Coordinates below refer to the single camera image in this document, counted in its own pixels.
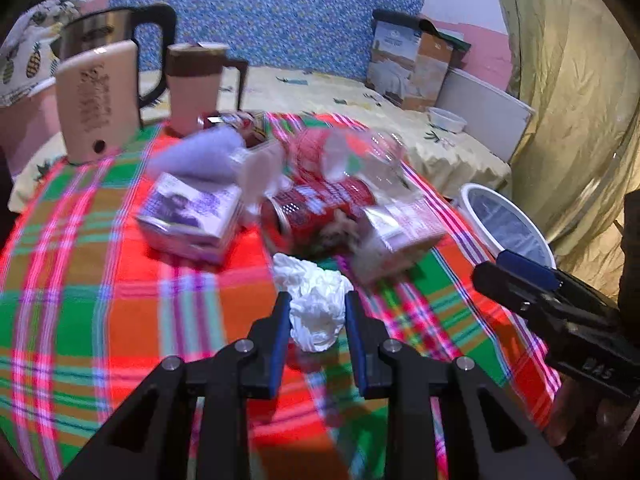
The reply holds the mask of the red drink can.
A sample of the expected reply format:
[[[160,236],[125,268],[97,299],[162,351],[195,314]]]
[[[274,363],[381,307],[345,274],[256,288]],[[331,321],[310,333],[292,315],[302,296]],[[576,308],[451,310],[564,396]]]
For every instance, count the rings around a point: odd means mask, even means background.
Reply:
[[[298,184],[262,201],[262,238],[274,254],[327,254],[356,240],[363,209],[375,204],[370,188],[354,177]]]

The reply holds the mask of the white trash bin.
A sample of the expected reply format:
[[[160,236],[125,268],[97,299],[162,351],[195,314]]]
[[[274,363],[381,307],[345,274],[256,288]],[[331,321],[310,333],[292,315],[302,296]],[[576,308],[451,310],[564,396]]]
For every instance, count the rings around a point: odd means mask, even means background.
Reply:
[[[454,206],[494,257],[509,249],[543,266],[556,268],[552,250],[535,223],[500,193],[467,183],[460,188]]]

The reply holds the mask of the pink brown lidded mug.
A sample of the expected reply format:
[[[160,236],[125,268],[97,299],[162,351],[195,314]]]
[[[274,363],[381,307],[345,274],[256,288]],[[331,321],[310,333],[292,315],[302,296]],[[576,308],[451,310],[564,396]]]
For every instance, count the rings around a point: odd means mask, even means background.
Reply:
[[[229,58],[228,51],[228,44],[220,42],[184,42],[168,47],[164,74],[169,90],[169,127],[176,136],[197,132],[201,118],[216,113],[225,68],[239,72],[235,109],[242,110],[250,64],[244,58]]]

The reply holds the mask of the olive green curtain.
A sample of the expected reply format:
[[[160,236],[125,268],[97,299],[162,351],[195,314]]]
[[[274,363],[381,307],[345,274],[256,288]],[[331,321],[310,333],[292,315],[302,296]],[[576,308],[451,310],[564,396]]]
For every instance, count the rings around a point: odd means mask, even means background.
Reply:
[[[623,202],[639,186],[639,57],[603,0],[499,0],[508,91],[533,107],[512,198],[558,267],[616,298]]]

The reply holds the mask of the bedding product box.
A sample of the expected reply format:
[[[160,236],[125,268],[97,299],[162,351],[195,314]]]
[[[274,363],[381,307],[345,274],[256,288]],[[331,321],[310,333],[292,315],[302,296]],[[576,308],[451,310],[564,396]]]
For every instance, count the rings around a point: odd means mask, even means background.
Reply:
[[[451,67],[471,45],[438,29],[428,18],[376,9],[364,84],[403,110],[433,106]]]

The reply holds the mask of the clear crushed plastic bottle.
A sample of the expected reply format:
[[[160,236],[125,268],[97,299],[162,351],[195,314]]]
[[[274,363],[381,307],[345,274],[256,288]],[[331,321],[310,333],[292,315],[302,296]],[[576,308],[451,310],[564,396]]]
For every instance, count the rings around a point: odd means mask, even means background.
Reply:
[[[401,138],[378,129],[307,127],[288,142],[288,174],[295,182],[335,183],[355,177],[375,193],[398,197],[408,192]]]

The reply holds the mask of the pink storage bin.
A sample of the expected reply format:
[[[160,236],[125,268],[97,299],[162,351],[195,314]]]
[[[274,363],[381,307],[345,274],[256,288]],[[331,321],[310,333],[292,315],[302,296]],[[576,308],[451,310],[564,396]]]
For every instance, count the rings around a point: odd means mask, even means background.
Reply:
[[[27,96],[1,110],[1,149],[16,177],[32,155],[60,131],[55,78],[36,84]]]

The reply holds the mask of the purple milk carton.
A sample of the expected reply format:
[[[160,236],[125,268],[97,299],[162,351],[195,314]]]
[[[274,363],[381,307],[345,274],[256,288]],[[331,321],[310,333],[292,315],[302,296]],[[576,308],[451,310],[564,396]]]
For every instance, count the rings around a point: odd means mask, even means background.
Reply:
[[[136,215],[148,245],[197,262],[224,261],[242,212],[234,183],[180,179],[163,172]]]

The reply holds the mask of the pink white small carton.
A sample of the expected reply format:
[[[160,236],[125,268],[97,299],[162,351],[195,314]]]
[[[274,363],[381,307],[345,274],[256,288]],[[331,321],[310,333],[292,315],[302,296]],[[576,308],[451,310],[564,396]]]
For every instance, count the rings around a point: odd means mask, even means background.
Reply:
[[[367,206],[359,219],[359,242],[352,255],[352,275],[369,285],[414,266],[447,230],[428,201]]]

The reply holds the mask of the white yogurt cup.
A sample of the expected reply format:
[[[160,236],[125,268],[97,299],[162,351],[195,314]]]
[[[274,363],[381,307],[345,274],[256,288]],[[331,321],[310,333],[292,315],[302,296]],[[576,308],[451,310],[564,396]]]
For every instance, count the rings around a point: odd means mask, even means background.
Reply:
[[[245,206],[259,205],[265,196],[279,191],[284,151],[278,140],[262,142],[254,148],[238,148],[231,160]]]

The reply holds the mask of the blue floral headboard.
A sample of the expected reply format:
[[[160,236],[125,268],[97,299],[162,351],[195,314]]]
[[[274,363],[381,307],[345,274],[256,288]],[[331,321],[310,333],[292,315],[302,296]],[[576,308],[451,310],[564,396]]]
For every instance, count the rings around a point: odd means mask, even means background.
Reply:
[[[110,0],[164,2],[177,13],[179,42],[213,41],[250,65],[366,76],[376,9],[419,14],[424,0]]]

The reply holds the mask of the white plastic bowl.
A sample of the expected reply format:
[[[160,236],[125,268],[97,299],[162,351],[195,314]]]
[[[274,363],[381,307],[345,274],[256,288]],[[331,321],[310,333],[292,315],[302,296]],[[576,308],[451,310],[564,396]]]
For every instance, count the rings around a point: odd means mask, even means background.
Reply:
[[[451,133],[462,132],[468,124],[462,117],[439,107],[430,107],[427,115],[433,126]]]

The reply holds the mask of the cream electric kettle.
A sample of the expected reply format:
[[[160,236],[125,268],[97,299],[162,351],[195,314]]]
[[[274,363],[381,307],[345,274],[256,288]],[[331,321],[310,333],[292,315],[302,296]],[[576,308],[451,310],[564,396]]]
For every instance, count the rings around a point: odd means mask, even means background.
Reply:
[[[177,14],[167,3],[118,6],[85,14],[63,27],[55,92],[70,164],[117,152],[141,128],[142,107],[165,92],[165,75],[148,93],[139,91],[136,28],[144,24],[160,28],[160,64],[165,65],[177,28]]]

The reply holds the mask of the red plaid tablecloth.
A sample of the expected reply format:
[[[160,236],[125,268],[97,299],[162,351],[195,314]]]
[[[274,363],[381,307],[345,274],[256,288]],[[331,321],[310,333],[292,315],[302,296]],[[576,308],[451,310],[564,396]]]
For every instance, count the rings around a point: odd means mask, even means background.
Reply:
[[[53,479],[164,356],[195,361],[245,336],[277,296],[256,229],[239,232],[222,266],[196,266],[145,244],[137,212],[159,126],[116,156],[54,165],[1,253],[1,428],[39,478]],[[413,171],[447,235],[416,266],[362,293],[390,336],[434,359],[469,356],[538,426],[560,378],[544,344],[478,294],[485,247]],[[288,350],[280,394],[248,406],[256,479],[377,479],[386,405],[360,398],[347,344]]]

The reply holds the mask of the red cartoon face can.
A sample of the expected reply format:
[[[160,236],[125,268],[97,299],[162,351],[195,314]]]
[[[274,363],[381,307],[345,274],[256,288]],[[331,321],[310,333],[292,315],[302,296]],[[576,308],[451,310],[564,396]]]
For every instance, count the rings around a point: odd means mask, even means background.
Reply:
[[[242,136],[248,148],[254,148],[268,139],[264,113],[256,112],[256,110],[203,114],[198,118],[198,125],[202,129],[233,128]]]

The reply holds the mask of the yellow patterned bed sheet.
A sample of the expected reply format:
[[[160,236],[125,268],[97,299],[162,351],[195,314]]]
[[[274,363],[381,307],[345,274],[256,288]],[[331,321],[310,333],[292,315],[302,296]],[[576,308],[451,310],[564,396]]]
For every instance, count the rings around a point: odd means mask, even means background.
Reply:
[[[472,136],[434,128],[427,114],[401,110],[356,80],[252,67],[243,108],[249,112],[343,115],[367,127],[395,133],[404,142],[413,169],[448,198],[468,182],[496,190],[511,180],[510,166]],[[9,211],[19,214],[24,210],[48,166],[65,154],[60,132],[38,148],[25,168],[10,177]]]

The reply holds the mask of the pineapple print bedding pile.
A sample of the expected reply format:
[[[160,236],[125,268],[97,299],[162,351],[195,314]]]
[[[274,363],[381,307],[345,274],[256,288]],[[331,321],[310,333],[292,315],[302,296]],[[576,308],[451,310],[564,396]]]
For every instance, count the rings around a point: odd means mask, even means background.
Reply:
[[[1,47],[1,106],[9,107],[55,75],[60,58],[52,44],[81,16],[87,0],[44,0],[17,20]]]

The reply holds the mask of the white panel board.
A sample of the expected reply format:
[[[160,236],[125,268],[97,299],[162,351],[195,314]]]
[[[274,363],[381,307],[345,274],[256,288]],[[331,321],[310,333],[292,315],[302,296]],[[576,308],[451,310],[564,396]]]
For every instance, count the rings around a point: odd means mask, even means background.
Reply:
[[[510,162],[535,110],[464,70],[450,68],[436,106],[466,121],[464,131]]]

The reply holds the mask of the white tissue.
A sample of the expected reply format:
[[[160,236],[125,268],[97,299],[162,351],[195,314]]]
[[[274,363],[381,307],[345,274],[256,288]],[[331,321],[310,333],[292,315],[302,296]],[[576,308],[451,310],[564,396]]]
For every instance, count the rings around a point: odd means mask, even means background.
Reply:
[[[280,292],[291,296],[290,335],[303,352],[329,350],[345,325],[345,297],[354,290],[340,271],[278,252],[273,276]]]

